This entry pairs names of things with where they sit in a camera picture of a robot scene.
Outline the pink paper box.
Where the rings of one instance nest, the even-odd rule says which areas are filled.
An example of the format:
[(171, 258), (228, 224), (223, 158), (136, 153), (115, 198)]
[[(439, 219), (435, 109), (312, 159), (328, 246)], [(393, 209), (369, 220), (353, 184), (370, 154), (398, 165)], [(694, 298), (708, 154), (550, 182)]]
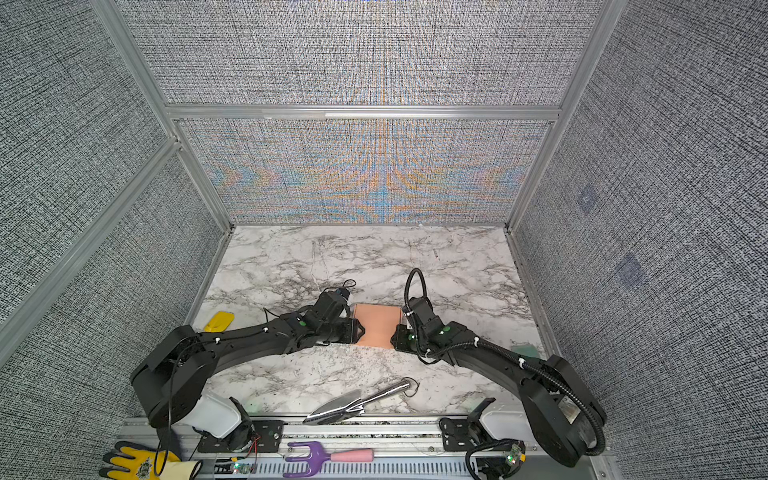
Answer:
[(354, 307), (353, 316), (365, 330), (356, 342), (357, 346), (393, 349), (391, 338), (402, 318), (399, 307), (358, 303)]

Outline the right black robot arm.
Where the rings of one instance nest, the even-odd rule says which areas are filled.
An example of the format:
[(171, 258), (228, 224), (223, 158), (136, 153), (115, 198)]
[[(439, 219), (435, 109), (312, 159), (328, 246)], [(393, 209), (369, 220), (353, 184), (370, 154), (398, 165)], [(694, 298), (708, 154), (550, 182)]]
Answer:
[(406, 299), (402, 311), (407, 325), (392, 337), (396, 350), (469, 369), (510, 391), (520, 399), (535, 441), (555, 461), (573, 467), (606, 450), (607, 415), (564, 358), (519, 354), (463, 324), (444, 323), (426, 297)]

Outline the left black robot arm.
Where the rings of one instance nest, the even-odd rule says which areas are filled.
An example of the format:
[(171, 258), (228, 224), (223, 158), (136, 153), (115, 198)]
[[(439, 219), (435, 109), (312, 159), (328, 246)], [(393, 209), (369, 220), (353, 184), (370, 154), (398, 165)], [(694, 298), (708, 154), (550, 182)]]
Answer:
[(249, 414), (232, 397), (204, 394), (206, 383), (221, 371), (262, 357), (357, 343), (365, 328), (352, 316), (349, 295), (345, 287), (326, 290), (314, 304), (257, 326), (219, 333), (197, 332), (189, 325), (173, 329), (130, 376), (159, 448), (182, 452), (173, 431), (182, 424), (230, 451), (249, 448), (256, 436)]

